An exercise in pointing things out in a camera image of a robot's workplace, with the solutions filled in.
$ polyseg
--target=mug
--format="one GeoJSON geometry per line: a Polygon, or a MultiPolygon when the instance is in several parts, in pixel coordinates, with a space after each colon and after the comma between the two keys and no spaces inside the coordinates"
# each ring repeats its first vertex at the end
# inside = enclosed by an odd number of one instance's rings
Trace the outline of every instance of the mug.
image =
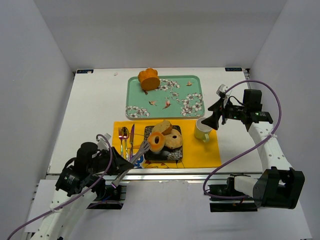
{"type": "Polygon", "coordinates": [[[204,119],[206,119],[206,118],[205,117],[201,117],[195,122],[194,136],[197,139],[201,139],[202,141],[207,143],[210,140],[209,139],[209,134],[212,131],[212,128],[201,123],[201,121],[204,120],[204,119]]]}

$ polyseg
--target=yellow cloth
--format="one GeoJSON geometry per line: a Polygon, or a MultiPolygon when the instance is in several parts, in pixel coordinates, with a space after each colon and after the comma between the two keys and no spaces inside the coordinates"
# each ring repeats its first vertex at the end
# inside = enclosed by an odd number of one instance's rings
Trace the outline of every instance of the yellow cloth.
{"type": "MultiPolygon", "coordinates": [[[[127,127],[131,131],[131,127],[134,126],[134,140],[133,152],[136,153],[139,145],[144,140],[144,133],[146,126],[154,126],[162,120],[137,120],[137,121],[115,121],[113,125],[112,146],[120,153],[121,145],[119,140],[118,128],[127,127]]],[[[195,138],[194,129],[196,120],[170,120],[172,125],[178,125],[181,128],[181,134],[183,139],[182,160],[154,160],[146,161],[142,163],[142,167],[145,169],[159,168],[159,169],[191,169],[191,168],[213,168],[221,165],[221,159],[219,154],[217,133],[212,130],[209,137],[210,141],[204,143],[202,140],[195,138]]],[[[129,140],[127,141],[128,150],[130,149],[129,140]]]]}

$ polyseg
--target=wall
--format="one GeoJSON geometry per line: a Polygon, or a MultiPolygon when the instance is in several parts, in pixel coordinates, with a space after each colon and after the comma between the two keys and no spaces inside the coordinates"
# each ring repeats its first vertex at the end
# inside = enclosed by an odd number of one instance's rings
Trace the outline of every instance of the wall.
{"type": "MultiPolygon", "coordinates": [[[[252,79],[270,84],[280,98],[278,140],[286,158],[305,175],[300,201],[315,240],[320,239],[319,12],[318,0],[289,0],[251,70],[252,79]]],[[[277,117],[273,96],[263,94],[264,109],[277,117]]]]}
{"type": "Polygon", "coordinates": [[[251,67],[286,0],[34,0],[72,70],[251,67]]]}
{"type": "Polygon", "coordinates": [[[32,0],[0,2],[0,72],[0,233],[6,239],[27,219],[73,79],[32,0]]]}

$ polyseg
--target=black label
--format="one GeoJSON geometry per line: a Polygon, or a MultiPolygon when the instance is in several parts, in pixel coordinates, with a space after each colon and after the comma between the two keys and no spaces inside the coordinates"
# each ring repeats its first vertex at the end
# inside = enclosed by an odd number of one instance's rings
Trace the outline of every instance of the black label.
{"type": "Polygon", "coordinates": [[[226,72],[242,72],[241,67],[225,67],[226,72]]]}
{"type": "Polygon", "coordinates": [[[82,69],[82,70],[77,70],[77,74],[93,74],[94,70],[93,69],[82,69]]]}

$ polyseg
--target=mug handle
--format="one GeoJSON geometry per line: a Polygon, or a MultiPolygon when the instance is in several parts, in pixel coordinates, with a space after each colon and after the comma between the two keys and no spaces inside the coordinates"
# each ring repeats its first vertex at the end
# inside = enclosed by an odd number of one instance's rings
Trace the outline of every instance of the mug handle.
{"type": "Polygon", "coordinates": [[[209,142],[209,134],[204,134],[203,139],[202,139],[205,143],[209,142]]]}

